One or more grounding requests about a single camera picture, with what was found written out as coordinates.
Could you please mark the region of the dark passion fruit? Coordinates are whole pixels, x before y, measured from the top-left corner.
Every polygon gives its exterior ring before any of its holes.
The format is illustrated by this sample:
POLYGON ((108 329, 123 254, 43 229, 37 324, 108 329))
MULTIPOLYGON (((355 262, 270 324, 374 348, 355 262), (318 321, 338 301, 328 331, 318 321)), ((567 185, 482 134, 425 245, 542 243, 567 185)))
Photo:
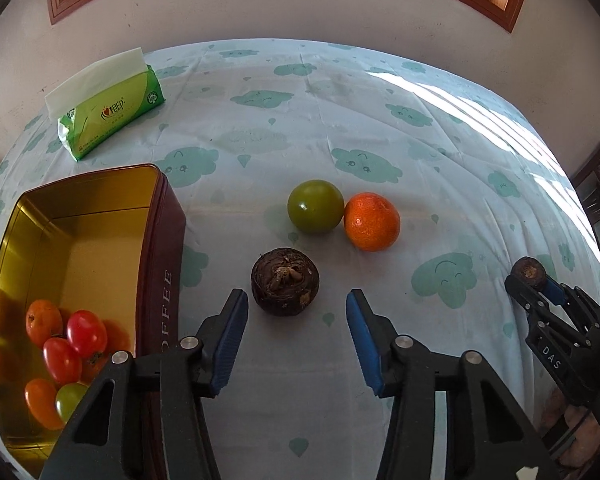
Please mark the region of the dark passion fruit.
POLYGON ((316 265, 303 252, 281 247, 263 254, 251 269, 251 292, 266 313, 282 318, 306 310, 320 288, 316 265))
POLYGON ((518 259, 510 271, 515 278, 528 286, 540 290, 547 282, 547 273, 538 259, 522 257, 518 259))

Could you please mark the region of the green tomato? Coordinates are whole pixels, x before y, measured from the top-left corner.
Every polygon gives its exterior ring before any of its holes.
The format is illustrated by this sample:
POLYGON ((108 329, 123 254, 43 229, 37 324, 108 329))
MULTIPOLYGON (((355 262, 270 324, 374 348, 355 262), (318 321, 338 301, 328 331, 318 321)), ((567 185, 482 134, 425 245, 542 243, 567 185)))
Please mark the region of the green tomato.
POLYGON ((55 406, 59 418, 65 424, 87 392, 87 386, 80 382, 63 385, 56 393, 55 406))
POLYGON ((291 223, 306 234, 325 234, 338 226, 344 200, 335 185, 325 180, 309 180, 289 194, 287 214, 291 223))

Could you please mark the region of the small red tomato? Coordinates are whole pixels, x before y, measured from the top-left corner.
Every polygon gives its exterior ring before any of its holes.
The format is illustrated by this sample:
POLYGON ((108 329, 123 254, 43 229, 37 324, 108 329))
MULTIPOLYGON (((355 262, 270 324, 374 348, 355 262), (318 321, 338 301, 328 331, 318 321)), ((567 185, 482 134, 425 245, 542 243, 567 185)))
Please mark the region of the small red tomato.
POLYGON ((78 352, 65 338, 52 337, 43 344, 46 368, 57 385, 79 382, 82 375, 82 360, 78 352))

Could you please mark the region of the large red tomato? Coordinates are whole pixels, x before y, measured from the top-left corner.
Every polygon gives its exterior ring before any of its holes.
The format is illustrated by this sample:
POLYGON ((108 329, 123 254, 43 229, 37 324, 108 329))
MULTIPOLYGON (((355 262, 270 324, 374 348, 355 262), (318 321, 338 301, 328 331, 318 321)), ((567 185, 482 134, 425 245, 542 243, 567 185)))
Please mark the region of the large red tomato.
POLYGON ((93 312, 74 312, 67 323, 67 338, 81 359, 92 360, 101 356, 108 344, 106 327, 93 312))

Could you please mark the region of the orange mandarin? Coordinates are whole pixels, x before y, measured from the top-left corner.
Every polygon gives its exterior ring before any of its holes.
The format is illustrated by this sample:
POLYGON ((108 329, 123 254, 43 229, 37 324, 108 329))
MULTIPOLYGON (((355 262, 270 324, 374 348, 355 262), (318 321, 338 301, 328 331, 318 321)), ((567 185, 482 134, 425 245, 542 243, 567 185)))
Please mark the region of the orange mandarin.
POLYGON ((61 337, 64 320, 60 310, 50 300, 34 300, 26 314, 26 332, 35 346, 43 348, 47 339, 61 337))
POLYGON ((24 387, 24 398, 34 419, 47 430, 61 430, 65 423, 56 410, 56 388, 46 379, 34 378, 24 387))
POLYGON ((358 193, 344 208, 343 227, 354 247, 363 252, 382 252, 398 239, 401 218, 384 196, 358 193))

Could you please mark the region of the gold maroon toffee tin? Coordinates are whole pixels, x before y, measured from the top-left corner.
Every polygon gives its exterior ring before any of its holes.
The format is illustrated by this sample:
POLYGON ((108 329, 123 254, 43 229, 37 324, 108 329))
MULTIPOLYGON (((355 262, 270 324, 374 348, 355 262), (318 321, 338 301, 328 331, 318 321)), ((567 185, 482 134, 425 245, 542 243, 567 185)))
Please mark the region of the gold maroon toffee tin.
POLYGON ((35 479, 58 438, 31 416, 24 386, 47 374, 26 333, 34 300, 117 323, 134 356, 178 341, 185 214, 154 165, 77 174, 22 193, 0 238, 0 445, 35 479))

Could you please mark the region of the green tomato on table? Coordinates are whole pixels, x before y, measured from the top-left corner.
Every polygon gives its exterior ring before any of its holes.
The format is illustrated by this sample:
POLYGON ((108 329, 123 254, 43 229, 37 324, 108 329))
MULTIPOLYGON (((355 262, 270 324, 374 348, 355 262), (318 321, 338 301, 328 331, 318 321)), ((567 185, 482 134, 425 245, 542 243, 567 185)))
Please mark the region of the green tomato on table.
POLYGON ((289 194, 287 214, 291 223, 306 234, 325 234, 338 226, 344 200, 335 185, 325 180, 309 180, 289 194))

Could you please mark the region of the cloud pattern tablecloth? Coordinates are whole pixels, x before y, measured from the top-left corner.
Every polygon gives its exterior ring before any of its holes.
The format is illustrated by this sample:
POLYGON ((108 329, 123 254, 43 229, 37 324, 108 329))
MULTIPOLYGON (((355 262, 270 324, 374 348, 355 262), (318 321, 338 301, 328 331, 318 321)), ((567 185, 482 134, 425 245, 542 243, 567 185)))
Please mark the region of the cloud pattern tablecloth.
POLYGON ((76 162, 45 112, 0 165, 0 241, 18 198, 149 162, 187 224, 180 330, 289 246, 321 275, 292 318, 249 309, 230 382, 204 406, 227 479, 371 479, 391 404, 365 385, 344 305, 359 288, 401 333, 481 352, 534 421, 553 382, 504 281, 519 258, 600 303, 600 252, 557 159, 516 107, 445 70, 306 40, 149 53, 164 103, 76 162))

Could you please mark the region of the green tissue pack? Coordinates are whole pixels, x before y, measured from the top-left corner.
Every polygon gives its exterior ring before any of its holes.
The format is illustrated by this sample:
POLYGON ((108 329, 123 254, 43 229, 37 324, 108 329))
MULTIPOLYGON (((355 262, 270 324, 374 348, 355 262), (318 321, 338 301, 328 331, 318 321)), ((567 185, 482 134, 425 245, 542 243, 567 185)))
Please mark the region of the green tissue pack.
POLYGON ((60 143, 77 162, 163 102, 160 82, 140 48, 92 63, 45 97, 60 143))

